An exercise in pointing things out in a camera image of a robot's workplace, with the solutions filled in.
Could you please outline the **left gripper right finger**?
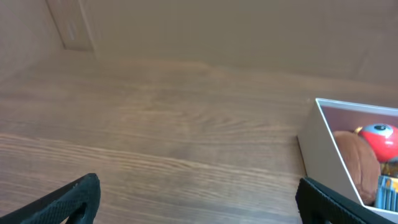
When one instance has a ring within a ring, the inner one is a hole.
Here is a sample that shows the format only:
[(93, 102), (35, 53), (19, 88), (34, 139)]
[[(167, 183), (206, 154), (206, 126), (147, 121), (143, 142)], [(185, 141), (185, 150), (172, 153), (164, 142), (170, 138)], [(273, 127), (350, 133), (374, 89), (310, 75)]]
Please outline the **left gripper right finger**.
[(309, 177), (300, 179), (295, 200), (303, 224), (394, 224)]

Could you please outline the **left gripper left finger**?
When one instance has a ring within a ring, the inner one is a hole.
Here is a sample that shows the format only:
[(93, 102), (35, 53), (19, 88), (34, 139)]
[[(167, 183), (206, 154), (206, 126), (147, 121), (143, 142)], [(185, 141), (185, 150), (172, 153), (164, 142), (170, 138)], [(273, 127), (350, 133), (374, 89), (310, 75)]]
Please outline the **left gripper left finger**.
[(89, 173), (3, 217), (3, 224), (92, 224), (101, 200), (100, 180)]

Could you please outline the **brown furry plush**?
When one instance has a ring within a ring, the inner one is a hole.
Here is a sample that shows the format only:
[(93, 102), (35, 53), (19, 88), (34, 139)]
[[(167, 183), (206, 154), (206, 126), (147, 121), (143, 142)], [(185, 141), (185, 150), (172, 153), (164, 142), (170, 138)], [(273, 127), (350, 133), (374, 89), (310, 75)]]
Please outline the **brown furry plush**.
[(370, 145), (355, 133), (349, 131), (333, 132), (350, 177), (365, 205), (376, 200), (380, 163)]

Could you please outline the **yellow toy excavator truck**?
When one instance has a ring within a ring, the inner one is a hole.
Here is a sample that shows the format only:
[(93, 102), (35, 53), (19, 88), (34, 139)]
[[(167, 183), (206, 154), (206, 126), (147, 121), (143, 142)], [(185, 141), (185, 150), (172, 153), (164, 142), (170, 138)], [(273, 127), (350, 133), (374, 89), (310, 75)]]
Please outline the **yellow toy excavator truck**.
[(374, 206), (383, 210), (397, 211), (397, 158), (381, 164)]

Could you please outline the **red eyeball toy ball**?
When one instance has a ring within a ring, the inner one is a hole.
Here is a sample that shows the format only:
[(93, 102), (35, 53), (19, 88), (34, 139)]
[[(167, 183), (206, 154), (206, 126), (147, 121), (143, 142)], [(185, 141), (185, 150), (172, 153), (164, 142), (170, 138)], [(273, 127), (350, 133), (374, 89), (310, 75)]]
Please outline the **red eyeball toy ball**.
[(374, 151), (379, 162), (397, 161), (397, 127), (390, 124), (370, 124), (358, 133)]

